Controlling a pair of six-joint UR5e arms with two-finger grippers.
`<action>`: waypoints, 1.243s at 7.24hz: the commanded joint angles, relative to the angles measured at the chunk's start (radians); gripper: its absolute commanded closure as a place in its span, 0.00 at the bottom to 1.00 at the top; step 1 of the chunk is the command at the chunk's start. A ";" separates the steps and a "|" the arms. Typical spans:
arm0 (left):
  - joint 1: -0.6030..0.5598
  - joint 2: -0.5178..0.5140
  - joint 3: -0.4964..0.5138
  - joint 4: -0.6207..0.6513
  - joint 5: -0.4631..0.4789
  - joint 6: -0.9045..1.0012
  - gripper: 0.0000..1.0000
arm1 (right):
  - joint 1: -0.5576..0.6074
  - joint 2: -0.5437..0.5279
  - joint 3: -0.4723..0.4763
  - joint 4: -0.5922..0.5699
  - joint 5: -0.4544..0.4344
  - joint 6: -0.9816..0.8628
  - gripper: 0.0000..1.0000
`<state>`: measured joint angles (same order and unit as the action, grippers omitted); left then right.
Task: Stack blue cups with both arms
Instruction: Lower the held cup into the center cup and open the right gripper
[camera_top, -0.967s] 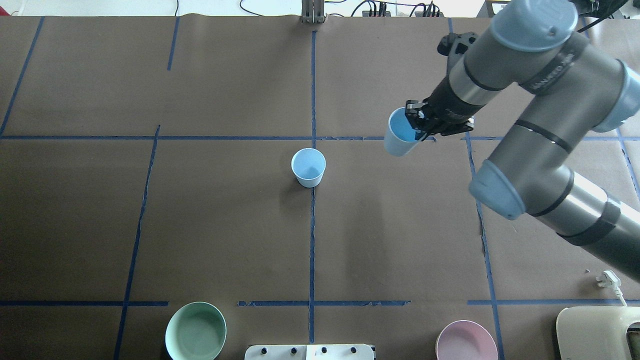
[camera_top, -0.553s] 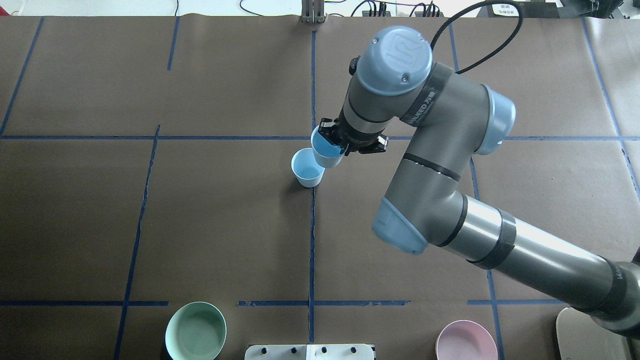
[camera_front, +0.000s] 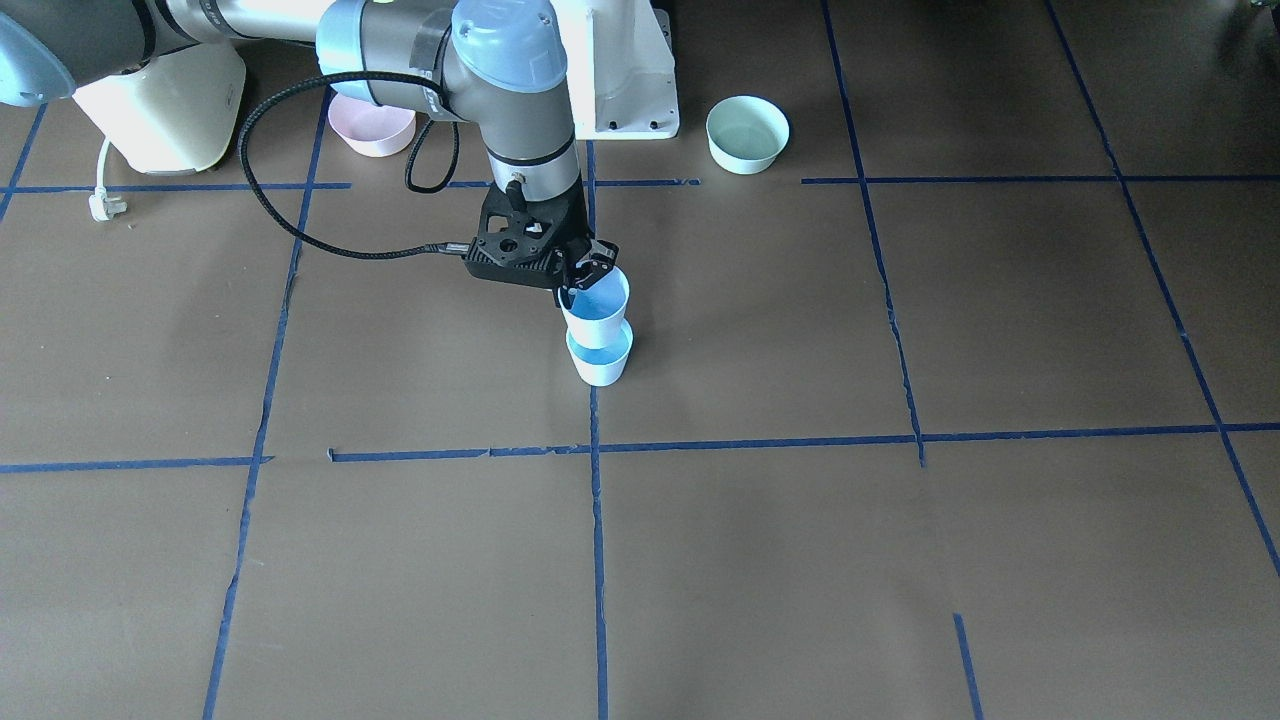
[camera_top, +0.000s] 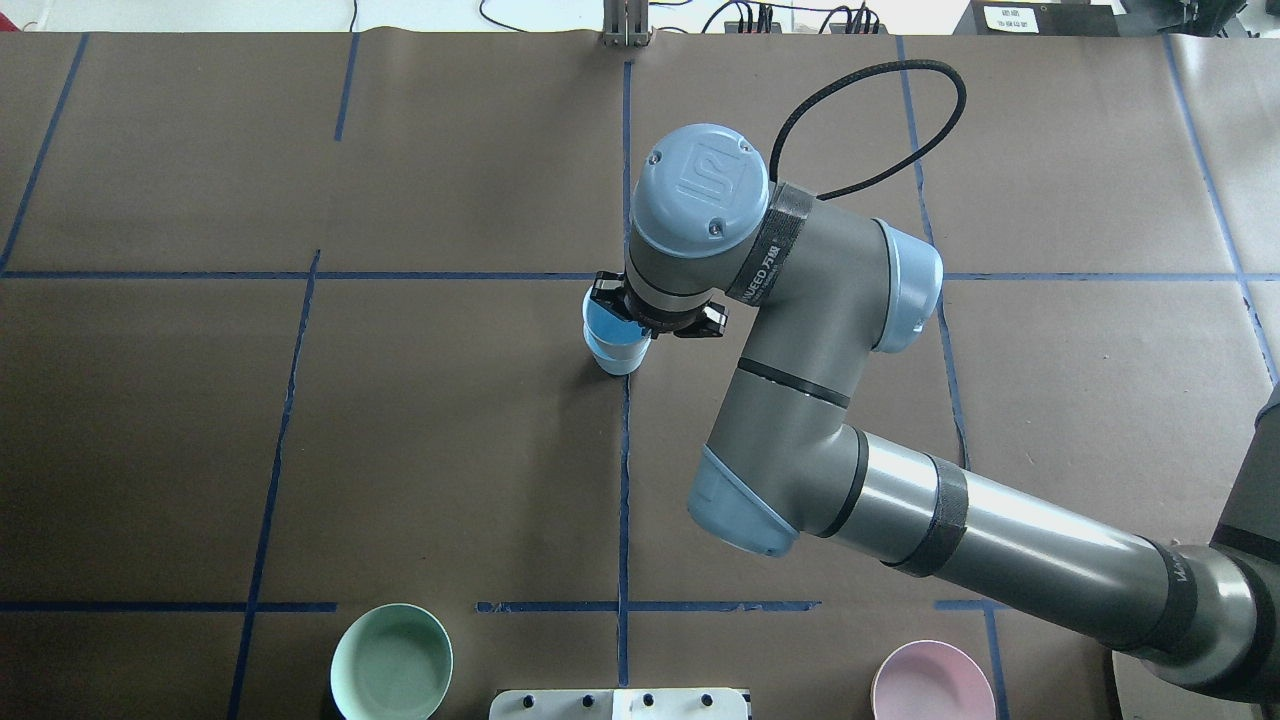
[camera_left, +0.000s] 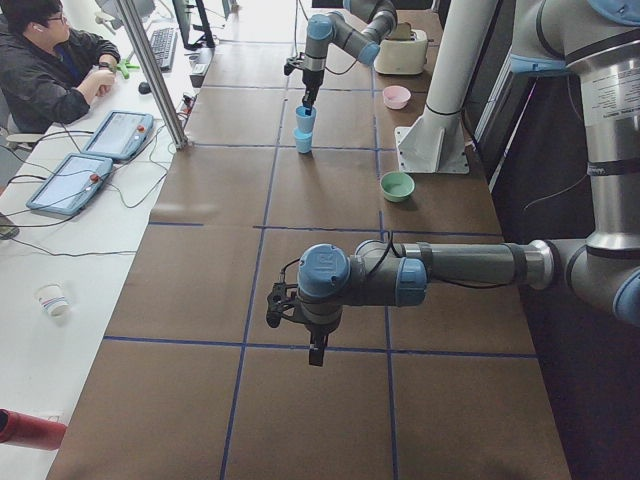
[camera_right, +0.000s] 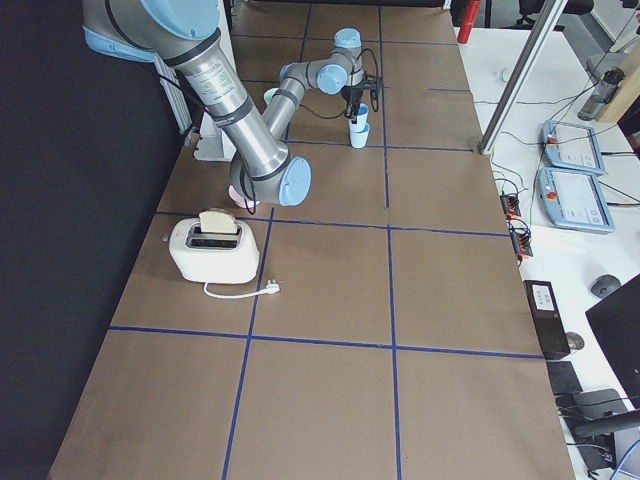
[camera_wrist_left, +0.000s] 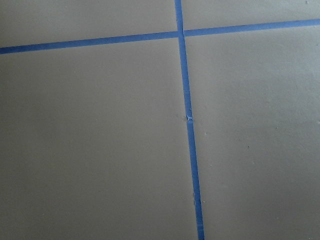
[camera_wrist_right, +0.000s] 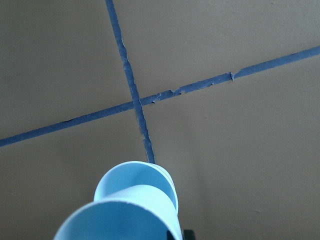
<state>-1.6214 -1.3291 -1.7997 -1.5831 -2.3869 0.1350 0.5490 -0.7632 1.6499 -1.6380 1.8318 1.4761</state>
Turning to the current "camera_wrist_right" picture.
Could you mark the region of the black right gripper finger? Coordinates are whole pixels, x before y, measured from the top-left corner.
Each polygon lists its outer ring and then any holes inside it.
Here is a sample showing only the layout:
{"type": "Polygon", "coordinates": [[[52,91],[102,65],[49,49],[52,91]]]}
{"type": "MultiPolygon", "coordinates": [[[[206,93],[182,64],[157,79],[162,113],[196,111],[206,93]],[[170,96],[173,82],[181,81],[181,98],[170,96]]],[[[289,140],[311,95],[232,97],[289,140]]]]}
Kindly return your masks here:
{"type": "MultiPolygon", "coordinates": [[[[192,229],[184,229],[181,233],[183,240],[196,240],[195,232],[192,229]]],[[[167,240],[175,240],[174,236],[169,230],[166,232],[166,237],[167,240]]]]}

